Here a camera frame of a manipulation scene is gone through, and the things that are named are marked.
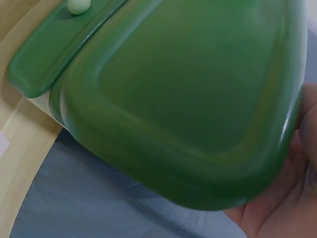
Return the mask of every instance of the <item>wooden surface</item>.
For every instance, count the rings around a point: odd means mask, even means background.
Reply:
[[[0,0],[0,238],[8,238],[31,182],[61,127],[11,88],[6,66],[29,33],[61,0]]]

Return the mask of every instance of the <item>green plastic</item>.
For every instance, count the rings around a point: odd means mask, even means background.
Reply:
[[[7,78],[26,98],[36,98],[52,85],[93,34],[127,0],[94,0],[74,16],[63,1],[23,43],[11,60]]]
[[[242,205],[287,155],[306,36],[304,1],[129,0],[60,75],[50,110],[179,205]]]

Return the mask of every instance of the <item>wooden edge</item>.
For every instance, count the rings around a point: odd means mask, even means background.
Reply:
[[[7,84],[5,70],[19,46],[60,2],[0,0],[0,132],[9,141],[0,157],[1,238],[9,238],[25,195],[61,131],[58,123]]]

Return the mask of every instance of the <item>green plastic container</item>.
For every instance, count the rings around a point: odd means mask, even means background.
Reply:
[[[304,1],[58,6],[7,77],[82,145],[171,201],[242,205],[287,155],[306,63]]]

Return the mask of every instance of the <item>hand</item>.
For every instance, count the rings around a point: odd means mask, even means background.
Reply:
[[[304,84],[298,122],[276,181],[245,206],[224,211],[248,238],[317,237],[317,84]]]

